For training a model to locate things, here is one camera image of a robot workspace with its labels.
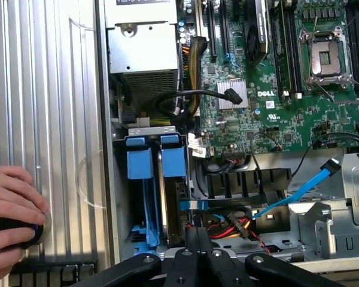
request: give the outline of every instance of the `motherboard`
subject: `motherboard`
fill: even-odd
[[[200,34],[209,39],[202,87],[220,93],[233,87],[244,100],[234,106],[202,96],[200,130],[209,156],[248,153],[256,132],[272,135],[283,151],[304,151],[325,133],[359,135],[353,72],[359,63],[352,60],[347,0],[209,0],[199,9],[197,3],[184,3],[179,29],[183,44]],[[265,137],[256,136],[255,144],[257,153],[275,150]],[[338,139],[316,148],[356,145]]]

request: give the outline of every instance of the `ribbed metal panel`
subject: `ribbed metal panel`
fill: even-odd
[[[93,0],[0,0],[0,165],[25,167],[51,204],[28,256],[109,265]]]

